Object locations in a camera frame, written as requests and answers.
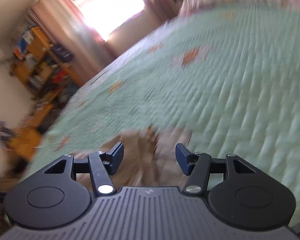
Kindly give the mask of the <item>beige smiley print baby garment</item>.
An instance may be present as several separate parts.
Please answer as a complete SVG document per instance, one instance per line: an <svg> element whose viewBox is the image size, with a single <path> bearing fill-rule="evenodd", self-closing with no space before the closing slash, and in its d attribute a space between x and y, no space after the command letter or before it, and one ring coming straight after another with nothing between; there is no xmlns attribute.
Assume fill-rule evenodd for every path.
<svg viewBox="0 0 300 240"><path fill-rule="evenodd" d="M185 185L183 174L175 158L175 146L187 146L192 132L185 128L169 127L157 130L149 126L143 130L122 131L104 142L99 150L107 152L116 143L124 145L123 160L111 180L117 190L123 186Z"/></svg>

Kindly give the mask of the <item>black bag on shelf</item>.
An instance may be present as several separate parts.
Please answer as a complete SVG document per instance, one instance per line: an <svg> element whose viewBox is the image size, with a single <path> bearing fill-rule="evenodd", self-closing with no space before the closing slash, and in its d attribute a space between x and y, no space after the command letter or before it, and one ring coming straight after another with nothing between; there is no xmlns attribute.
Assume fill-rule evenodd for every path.
<svg viewBox="0 0 300 240"><path fill-rule="evenodd" d="M74 58L73 54L59 43L54 43L51 50L63 63L70 62Z"/></svg>

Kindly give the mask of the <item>green quilted bee bedspread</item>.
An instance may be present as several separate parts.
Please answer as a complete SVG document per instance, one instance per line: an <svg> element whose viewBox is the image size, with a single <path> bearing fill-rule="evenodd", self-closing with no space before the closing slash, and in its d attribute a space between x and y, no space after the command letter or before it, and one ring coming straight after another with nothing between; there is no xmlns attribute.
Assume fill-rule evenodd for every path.
<svg viewBox="0 0 300 240"><path fill-rule="evenodd" d="M293 192L300 223L300 10L220 4L163 24L77 91L26 175L149 125L266 172Z"/></svg>

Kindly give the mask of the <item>wooden bookshelf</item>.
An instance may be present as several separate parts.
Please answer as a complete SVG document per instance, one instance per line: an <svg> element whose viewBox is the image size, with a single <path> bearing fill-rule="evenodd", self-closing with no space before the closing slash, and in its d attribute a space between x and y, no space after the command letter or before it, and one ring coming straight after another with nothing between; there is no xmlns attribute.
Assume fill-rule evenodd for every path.
<svg viewBox="0 0 300 240"><path fill-rule="evenodd" d="M71 61L63 63L52 52L53 44L40 27L32 27L25 30L14 50L10 74L30 92L34 105L8 146L25 161L32 159L43 134L84 84Z"/></svg>

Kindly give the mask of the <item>pink window curtains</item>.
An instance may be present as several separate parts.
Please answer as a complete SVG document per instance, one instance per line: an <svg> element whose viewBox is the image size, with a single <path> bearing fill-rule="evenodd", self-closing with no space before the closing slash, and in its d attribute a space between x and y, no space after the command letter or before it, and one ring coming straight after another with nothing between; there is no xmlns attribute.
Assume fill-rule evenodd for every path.
<svg viewBox="0 0 300 240"><path fill-rule="evenodd" d="M66 68L86 83L118 56L177 16L180 0L35 0L29 16L73 55Z"/></svg>

